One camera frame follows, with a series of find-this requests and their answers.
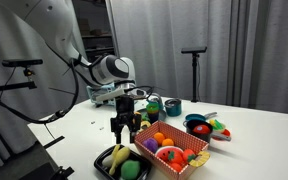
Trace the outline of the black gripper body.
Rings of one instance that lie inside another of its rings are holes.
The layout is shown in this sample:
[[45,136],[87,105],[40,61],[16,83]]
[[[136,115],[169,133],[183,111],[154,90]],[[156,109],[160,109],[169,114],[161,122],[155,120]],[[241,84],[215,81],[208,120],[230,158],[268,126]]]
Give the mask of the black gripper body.
[[130,96],[120,96],[116,99],[117,115],[111,119],[111,131],[121,132],[124,126],[130,132],[137,132],[140,129],[141,115],[134,110],[134,99]]

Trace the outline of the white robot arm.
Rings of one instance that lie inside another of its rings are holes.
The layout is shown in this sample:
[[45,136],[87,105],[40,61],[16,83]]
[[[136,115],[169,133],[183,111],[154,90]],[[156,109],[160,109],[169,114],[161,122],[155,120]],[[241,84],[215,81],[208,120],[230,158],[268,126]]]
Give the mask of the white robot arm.
[[113,83],[115,89],[96,97],[99,102],[113,99],[117,115],[111,119],[111,131],[121,142],[121,131],[128,128],[134,140],[140,129],[140,118],[134,114],[136,94],[135,68],[131,59],[104,55],[90,62],[74,45],[77,20],[71,0],[0,0],[0,5],[28,24],[44,40],[47,47],[70,69],[77,65],[86,68],[86,80],[93,88]]

